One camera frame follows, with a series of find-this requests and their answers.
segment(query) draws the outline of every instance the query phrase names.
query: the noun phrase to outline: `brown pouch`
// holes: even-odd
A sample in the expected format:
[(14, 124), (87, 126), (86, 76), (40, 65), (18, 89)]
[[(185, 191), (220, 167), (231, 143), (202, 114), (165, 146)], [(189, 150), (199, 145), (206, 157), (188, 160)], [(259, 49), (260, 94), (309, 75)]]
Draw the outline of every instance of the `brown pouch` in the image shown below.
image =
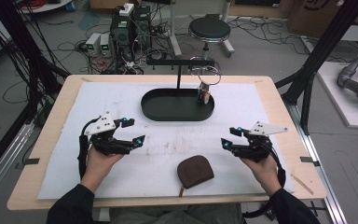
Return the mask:
[(177, 171), (185, 189), (214, 178), (211, 164), (203, 156), (194, 156), (182, 161)]

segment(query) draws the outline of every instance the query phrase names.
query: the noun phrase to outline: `gray floor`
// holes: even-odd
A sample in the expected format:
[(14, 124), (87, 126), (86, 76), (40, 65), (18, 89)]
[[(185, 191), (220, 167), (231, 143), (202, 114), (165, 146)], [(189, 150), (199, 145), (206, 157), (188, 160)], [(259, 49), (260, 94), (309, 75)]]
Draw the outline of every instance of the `gray floor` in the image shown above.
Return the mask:
[[(86, 39), (86, 35), (93, 32), (108, 31), (110, 24), (110, 14), (101, 12), (91, 12), (87, 7), (82, 7), (74, 13), (68, 13), (64, 9), (57, 9), (47, 13), (38, 15), (38, 18), (47, 22), (73, 21), (62, 25), (47, 25), (41, 23), (41, 29), (51, 49), (62, 64), (72, 74), (85, 74), (82, 67), (86, 66), (86, 61), (82, 55), (72, 51), (61, 51), (61, 49), (71, 48), (71, 44), (63, 44), (64, 42), (75, 43), (79, 40)], [(178, 31), (178, 34), (186, 33), (186, 23), (191, 20), (190, 17), (177, 19), (177, 27), (184, 24), (185, 29)], [(100, 24), (97, 27), (90, 27), (94, 24)], [(288, 36), (285, 28), (285, 21), (278, 21), (280, 26), (271, 24), (269, 30), (272, 33), (282, 33), (282, 36)], [(274, 81), (281, 80), (297, 71), (301, 65), (307, 60), (308, 55), (305, 54), (305, 48), (300, 41), (289, 38), (296, 46), (296, 50), (302, 54), (298, 54), (292, 45), (276, 45), (259, 40), (254, 35), (264, 38), (260, 27), (256, 30), (252, 26), (242, 26), (248, 29), (248, 32), (235, 28), (231, 31), (230, 42), (236, 52), (227, 57), (227, 53), (219, 45), (210, 46), (210, 56), (215, 58), (221, 65), (224, 75), (249, 75), (249, 76), (269, 76)], [(279, 37), (268, 32), (267, 26), (263, 26), (268, 39)], [(200, 55), (202, 43), (195, 41), (187, 35), (179, 35), (178, 41), (183, 58), (190, 58)], [(353, 43), (340, 43), (332, 56), (343, 58), (346, 61), (358, 56), (358, 48)], [(171, 68), (158, 66), (156, 70), (151, 67), (145, 69), (146, 74), (176, 74), (176, 70)], [(15, 83), (21, 81), (16, 75), (14, 66), (9, 58), (4, 54), (0, 54), (0, 140), (7, 131), (8, 127), (14, 119), (20, 114), (25, 103), (11, 104), (3, 100), (5, 91)], [(16, 85), (10, 89), (5, 95), (5, 99), (10, 102), (20, 102), (25, 100), (25, 85), (23, 83)], [(21, 170), (15, 169), (17, 162), (21, 162), (21, 157), (39, 132), (35, 130), (32, 139), (24, 147), (20, 156), (13, 164), (13, 168), (8, 171), (3, 181), (0, 183), (0, 223), (43, 223), (45, 222), (47, 211), (32, 212), (12, 212), (7, 210), (7, 200), (13, 190)], [(328, 97), (324, 87), (318, 78), (315, 78), (313, 96), (310, 110), (310, 136), (317, 148), (324, 169), (327, 172), (332, 187), (337, 195), (348, 223), (358, 223), (358, 129), (347, 128), (339, 116), (337, 110)], [(322, 202), (314, 202), (315, 206), (323, 207)], [(246, 207), (255, 207), (254, 204), (245, 205)], [(330, 223), (325, 211), (318, 211), (318, 218), (322, 223)], [(259, 217), (248, 220), (248, 223), (269, 223), (266, 217)]]

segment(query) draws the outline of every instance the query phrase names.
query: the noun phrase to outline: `wooden table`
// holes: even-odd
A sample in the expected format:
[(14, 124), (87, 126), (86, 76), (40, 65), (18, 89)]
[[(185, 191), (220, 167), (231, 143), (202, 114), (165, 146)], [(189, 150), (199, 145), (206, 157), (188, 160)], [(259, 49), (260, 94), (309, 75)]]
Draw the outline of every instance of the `wooden table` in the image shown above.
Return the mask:
[[(34, 146), (30, 158), (40, 158), (38, 164), (26, 165), (14, 188), (7, 207), (10, 210), (49, 209), (55, 200), (37, 200), (37, 195), (47, 170), (48, 160), (60, 137), (63, 124), (77, 97), (83, 82), (170, 82), (175, 83), (177, 76), (69, 76), (51, 110), (48, 120)], [(276, 140), (292, 174), (298, 199), (322, 199), (326, 191), (321, 178), (312, 162), (302, 162), (300, 157), (308, 157), (296, 127), (290, 118), (281, 96), (270, 77), (223, 76), (222, 83), (255, 84), (262, 104), (271, 124), (288, 128), (287, 133), (276, 134)], [(182, 76), (182, 83), (200, 83), (197, 77)], [(240, 203), (265, 201), (266, 195), (216, 195), (165, 198), (121, 198), (96, 199), (95, 207), (169, 205), (191, 203)]]

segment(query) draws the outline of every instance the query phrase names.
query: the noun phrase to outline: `black sleeve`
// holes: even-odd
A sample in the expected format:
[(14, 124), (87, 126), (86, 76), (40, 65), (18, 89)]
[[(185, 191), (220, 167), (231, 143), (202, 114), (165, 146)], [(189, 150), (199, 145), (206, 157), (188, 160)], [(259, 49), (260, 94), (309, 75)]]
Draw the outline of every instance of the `black sleeve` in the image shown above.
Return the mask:
[(281, 224), (320, 223), (310, 209), (298, 198), (284, 189), (279, 189), (271, 197), (272, 211)]
[(78, 184), (48, 210), (47, 223), (92, 223), (94, 197), (94, 193), (83, 185)]

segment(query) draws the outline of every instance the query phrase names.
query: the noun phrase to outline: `round stool seat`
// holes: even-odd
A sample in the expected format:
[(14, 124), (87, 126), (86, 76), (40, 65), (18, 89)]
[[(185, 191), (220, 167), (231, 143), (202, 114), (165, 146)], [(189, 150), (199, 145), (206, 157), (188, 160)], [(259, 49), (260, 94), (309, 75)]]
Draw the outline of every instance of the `round stool seat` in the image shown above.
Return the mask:
[(230, 27), (224, 21), (213, 18), (198, 18), (188, 26), (194, 38), (211, 43), (223, 42), (229, 37)]

